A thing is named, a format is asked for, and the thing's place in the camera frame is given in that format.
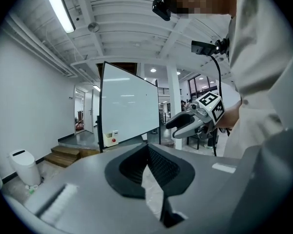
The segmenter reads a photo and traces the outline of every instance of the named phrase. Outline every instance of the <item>white trash can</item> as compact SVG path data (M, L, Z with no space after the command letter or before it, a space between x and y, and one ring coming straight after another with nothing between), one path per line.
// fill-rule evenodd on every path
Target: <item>white trash can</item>
M29 186L39 185L41 177L32 154L24 149L15 150L10 153L11 164L20 179Z

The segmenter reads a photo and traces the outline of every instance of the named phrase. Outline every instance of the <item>whiteboard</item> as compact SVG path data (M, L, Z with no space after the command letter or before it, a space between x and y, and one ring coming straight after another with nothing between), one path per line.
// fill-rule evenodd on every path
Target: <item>whiteboard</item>
M103 134L118 130L117 142L123 142L159 127L156 86L107 62L102 76Z

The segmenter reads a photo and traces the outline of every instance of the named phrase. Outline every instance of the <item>trash can lid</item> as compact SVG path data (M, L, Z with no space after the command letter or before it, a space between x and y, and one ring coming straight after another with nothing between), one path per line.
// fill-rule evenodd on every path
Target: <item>trash can lid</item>
M15 150L10 153L11 158L22 166L28 166L35 162L34 156L24 149Z

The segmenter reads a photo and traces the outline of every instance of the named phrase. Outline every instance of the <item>railing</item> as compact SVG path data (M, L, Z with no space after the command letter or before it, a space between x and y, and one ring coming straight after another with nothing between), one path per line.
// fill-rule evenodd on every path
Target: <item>railing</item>
M159 95L170 95L169 88L157 88Z

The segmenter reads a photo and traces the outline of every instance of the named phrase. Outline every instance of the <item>wooden stairs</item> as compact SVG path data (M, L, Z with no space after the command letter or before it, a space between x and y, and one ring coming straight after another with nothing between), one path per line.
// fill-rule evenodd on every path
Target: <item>wooden stairs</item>
M99 154L99 150L77 149L64 146L51 148L51 153L44 160L61 167L68 167L80 158Z

